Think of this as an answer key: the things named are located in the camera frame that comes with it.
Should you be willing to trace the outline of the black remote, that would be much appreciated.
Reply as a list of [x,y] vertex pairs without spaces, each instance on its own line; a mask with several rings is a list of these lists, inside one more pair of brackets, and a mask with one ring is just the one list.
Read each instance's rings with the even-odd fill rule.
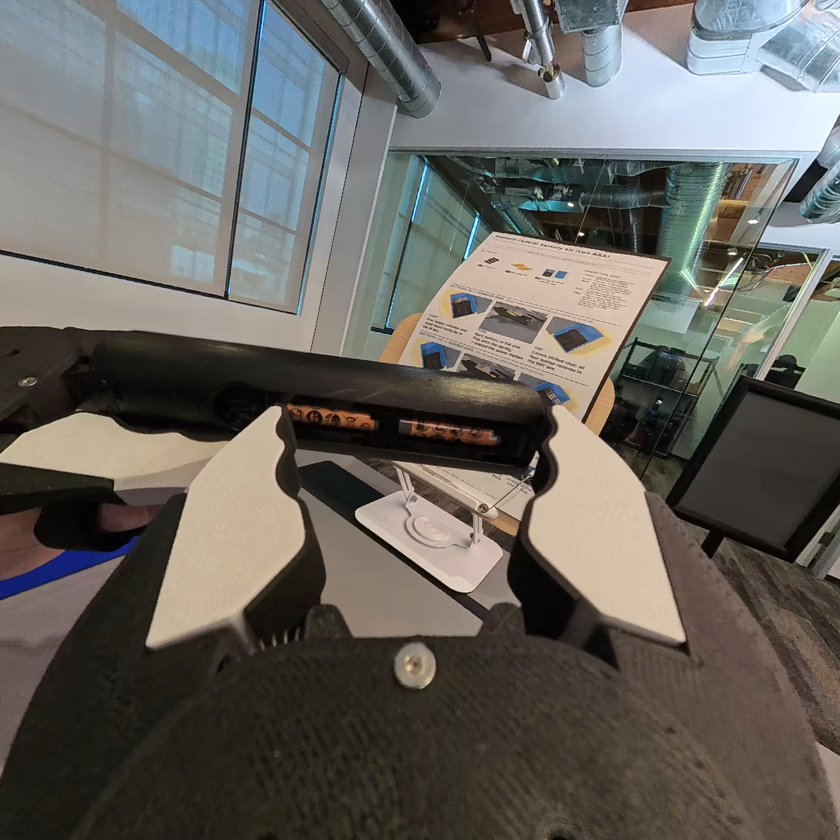
[[[207,339],[179,339],[180,418],[175,428],[206,427],[237,433],[273,406],[286,413],[287,403],[325,406],[368,413],[380,421],[381,433],[368,445],[319,444],[297,438],[303,447],[510,475],[520,474],[530,465],[546,435],[550,405],[519,382]],[[505,442],[497,449],[411,450],[395,430],[401,417],[488,427],[499,432]]]

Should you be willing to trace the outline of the orange black battery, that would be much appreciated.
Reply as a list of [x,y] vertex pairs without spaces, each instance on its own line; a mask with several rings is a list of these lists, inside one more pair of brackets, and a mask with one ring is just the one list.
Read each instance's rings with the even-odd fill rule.
[[299,440],[319,444],[370,445],[381,433],[380,421],[368,413],[309,404],[286,404]]
[[396,421],[395,431],[406,448],[418,452],[497,449],[505,442],[492,428],[426,418],[401,417]]

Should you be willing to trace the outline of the tall glass window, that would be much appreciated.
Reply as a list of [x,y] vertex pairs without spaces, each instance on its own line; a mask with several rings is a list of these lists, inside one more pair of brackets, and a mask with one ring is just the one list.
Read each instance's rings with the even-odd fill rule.
[[401,154],[406,173],[392,221],[374,300],[371,330],[392,333],[404,318],[424,312],[489,228],[467,197],[424,155]]

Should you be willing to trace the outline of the black floor sign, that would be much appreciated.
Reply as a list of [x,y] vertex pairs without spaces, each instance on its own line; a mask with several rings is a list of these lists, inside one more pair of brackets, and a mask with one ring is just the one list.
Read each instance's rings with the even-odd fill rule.
[[729,539],[795,562],[838,509],[839,405],[739,377],[666,502],[710,558]]

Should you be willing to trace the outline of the large glass window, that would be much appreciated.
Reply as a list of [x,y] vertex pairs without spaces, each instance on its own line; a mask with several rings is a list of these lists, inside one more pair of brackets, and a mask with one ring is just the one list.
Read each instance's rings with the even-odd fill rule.
[[350,69],[328,26],[307,2],[2,2],[2,255],[300,315]]

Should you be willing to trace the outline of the instruction sheet on stand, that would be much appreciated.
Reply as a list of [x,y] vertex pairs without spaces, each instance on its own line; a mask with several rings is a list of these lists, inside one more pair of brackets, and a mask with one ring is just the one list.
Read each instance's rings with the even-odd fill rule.
[[[595,404],[667,259],[491,234],[422,313],[394,330],[381,360],[523,384],[549,409],[593,424]],[[358,522],[449,590],[468,594],[502,557],[484,532],[518,529],[535,455],[512,476],[394,462],[400,490]]]

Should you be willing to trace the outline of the blue plastic bin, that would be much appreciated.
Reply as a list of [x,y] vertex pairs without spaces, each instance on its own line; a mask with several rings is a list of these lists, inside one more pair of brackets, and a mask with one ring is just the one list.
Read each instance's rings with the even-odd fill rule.
[[40,586],[122,558],[132,549],[139,538],[140,534],[138,532],[133,533],[127,542],[110,551],[64,551],[33,570],[2,579],[1,600],[4,601],[18,594],[32,591]]

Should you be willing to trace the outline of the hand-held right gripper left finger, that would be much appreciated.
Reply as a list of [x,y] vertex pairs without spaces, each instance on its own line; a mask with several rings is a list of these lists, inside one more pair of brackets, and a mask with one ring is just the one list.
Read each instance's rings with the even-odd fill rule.
[[296,439],[265,410],[190,485],[146,645],[230,631],[250,650],[280,640],[321,602],[326,569],[299,498]]

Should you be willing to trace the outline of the person's left hand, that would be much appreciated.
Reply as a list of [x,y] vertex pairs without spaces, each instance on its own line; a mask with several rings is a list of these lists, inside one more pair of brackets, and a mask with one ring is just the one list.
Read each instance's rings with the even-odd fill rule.
[[[126,534],[146,526],[160,506],[100,505],[98,524],[105,532]],[[35,536],[40,508],[10,513],[1,517],[1,579],[26,574],[52,561],[61,549],[45,546]]]

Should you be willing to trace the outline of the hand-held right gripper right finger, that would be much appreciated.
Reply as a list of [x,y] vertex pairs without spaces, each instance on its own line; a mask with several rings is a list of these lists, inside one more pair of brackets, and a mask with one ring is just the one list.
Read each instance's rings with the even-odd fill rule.
[[646,491],[621,458],[553,407],[508,563],[527,634],[576,646],[617,630],[686,642]]

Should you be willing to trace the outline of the silver air duct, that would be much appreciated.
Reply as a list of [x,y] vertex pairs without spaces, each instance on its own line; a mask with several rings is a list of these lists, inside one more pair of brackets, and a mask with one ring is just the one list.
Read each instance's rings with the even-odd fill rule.
[[440,81],[390,2],[323,1],[322,5],[377,71],[400,108],[414,119],[423,119],[436,108]]

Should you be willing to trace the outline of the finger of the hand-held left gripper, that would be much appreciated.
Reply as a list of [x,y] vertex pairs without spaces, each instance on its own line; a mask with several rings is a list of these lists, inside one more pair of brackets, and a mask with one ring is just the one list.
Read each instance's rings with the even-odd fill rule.
[[3,450],[1,462],[112,480],[123,495],[189,487],[226,445],[177,432],[135,432],[108,416],[66,416],[23,433]]

